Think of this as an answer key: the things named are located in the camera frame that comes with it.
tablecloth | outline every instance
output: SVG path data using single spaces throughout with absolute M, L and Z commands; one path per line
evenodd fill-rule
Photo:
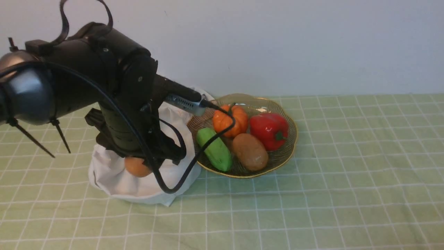
M 270 97 L 297 122 L 285 166 L 238 180 L 202 171 L 170 207 L 88 184 L 89 108 L 0 126 L 0 249 L 444 249 L 444 94 Z

robotic arm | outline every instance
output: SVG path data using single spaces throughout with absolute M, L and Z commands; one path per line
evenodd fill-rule
M 185 181 L 199 155 L 211 142 L 234 126 L 218 133 L 197 152 L 179 183 L 166 186 L 159 172 L 165 159 L 178 164 L 186 155 L 182 136 L 176 128 L 159 118 L 158 108 L 165 101 L 194 115 L 205 108 L 221 110 L 204 100 L 200 93 L 156 74 L 158 62 L 151 53 L 108 24 L 88 23 L 67 37 L 69 24 L 61 0 L 62 32 L 52 42 L 32 40 L 19 50 L 9 38 L 10 53 L 0 59 L 0 125 L 9 124 L 22 131 L 40 148 L 54 157 L 18 123 L 51 123 L 58 129 L 58 118 L 98 102 L 85 120 L 99 131 L 98 144 L 121 157 L 144 159 L 166 193 L 176 192 Z M 160 130 L 160 122 L 176 133 L 180 146 Z

pumpkin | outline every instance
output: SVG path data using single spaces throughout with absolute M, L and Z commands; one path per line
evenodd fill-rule
M 241 133 L 245 133 L 248 128 L 248 115 L 245 110 L 233 103 L 232 105 L 223 105 L 221 107 L 223 110 L 227 111 L 229 114 L 233 115 L 236 120 L 234 127 L 223 134 L 227 138 L 235 138 Z M 231 117 L 222 113 L 222 111 L 216 110 L 213 116 L 213 127 L 214 130 L 219 133 L 222 130 L 228 128 L 233 123 Z

potato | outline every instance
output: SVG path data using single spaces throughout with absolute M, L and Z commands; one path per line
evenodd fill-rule
M 250 134 L 239 134 L 233 140 L 233 152 L 242 166 L 250 171 L 258 171 L 267 165 L 268 153 L 264 145 Z
M 135 157 L 125 158 L 125 169 L 132 175 L 142 178 L 151 174 L 150 169 L 143 164 L 143 159 Z

red bell pepper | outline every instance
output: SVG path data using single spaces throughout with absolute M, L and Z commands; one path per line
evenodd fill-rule
M 279 114 L 261 113 L 250 118 L 250 134 L 259 139 L 267 151 L 274 151 L 287 139 L 288 122 Z

